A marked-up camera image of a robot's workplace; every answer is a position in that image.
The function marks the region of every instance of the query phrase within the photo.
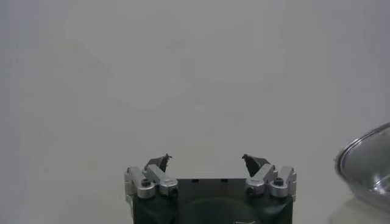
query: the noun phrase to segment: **bolt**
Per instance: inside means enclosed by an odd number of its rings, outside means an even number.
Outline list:
[[[142,187],[149,187],[150,185],[151,185],[151,181],[148,180],[148,179],[143,179],[143,180],[141,181],[141,186],[142,186]]]
[[[280,178],[280,177],[277,177],[277,178],[274,180],[274,184],[275,184],[276,186],[282,186],[284,183],[285,183],[285,182],[284,182],[283,179]]]
[[[255,189],[252,188],[252,187],[248,187],[245,191],[245,193],[248,195],[248,196],[254,196],[255,195]]]
[[[179,191],[176,188],[172,188],[172,189],[169,190],[168,196],[176,197],[178,193],[179,193]]]

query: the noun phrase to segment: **gray surface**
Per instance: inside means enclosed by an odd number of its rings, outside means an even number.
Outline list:
[[[390,2],[181,2],[0,7],[1,223],[130,223],[123,170],[166,152],[177,178],[294,166],[295,223],[355,209],[333,159],[390,120]]]

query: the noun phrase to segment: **metal bowl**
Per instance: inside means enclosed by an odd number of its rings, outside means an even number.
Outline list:
[[[390,123],[356,139],[340,152],[336,171],[358,198],[390,212]]]

